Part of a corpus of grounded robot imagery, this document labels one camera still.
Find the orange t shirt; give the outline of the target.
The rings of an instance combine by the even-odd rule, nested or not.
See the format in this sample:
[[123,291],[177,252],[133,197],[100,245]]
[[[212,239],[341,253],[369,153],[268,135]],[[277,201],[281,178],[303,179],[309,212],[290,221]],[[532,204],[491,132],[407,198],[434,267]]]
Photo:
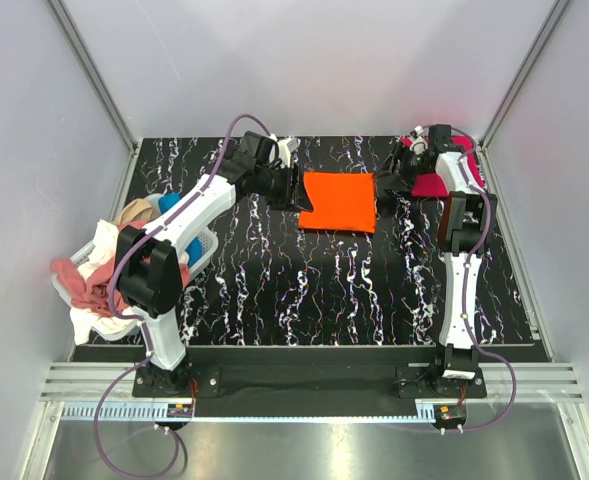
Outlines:
[[377,211],[372,174],[306,172],[303,180],[313,211],[300,214],[300,229],[375,232]]

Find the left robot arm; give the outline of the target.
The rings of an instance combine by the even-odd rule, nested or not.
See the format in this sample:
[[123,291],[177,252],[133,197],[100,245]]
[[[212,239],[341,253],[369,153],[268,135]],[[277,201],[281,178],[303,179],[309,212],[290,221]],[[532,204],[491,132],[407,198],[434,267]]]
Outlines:
[[248,195],[262,196],[278,211],[310,212],[303,170],[293,154],[300,141],[251,131],[225,145],[211,173],[158,219],[118,236],[110,294],[126,304],[123,317],[141,331],[146,353],[140,385],[169,396],[190,387],[189,361],[180,338],[176,306],[185,289],[179,257],[219,215]]

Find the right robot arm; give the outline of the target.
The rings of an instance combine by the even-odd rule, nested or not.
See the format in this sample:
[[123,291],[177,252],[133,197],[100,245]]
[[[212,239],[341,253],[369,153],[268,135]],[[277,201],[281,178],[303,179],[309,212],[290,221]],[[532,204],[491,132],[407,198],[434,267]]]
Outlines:
[[415,383],[450,398],[462,395],[480,372],[476,290],[497,204],[470,166],[476,143],[467,148],[455,143],[454,135],[461,133],[448,124],[417,126],[375,173],[377,186],[388,195],[411,194],[418,178],[431,173],[446,190],[437,235],[446,267],[444,319],[434,360]]

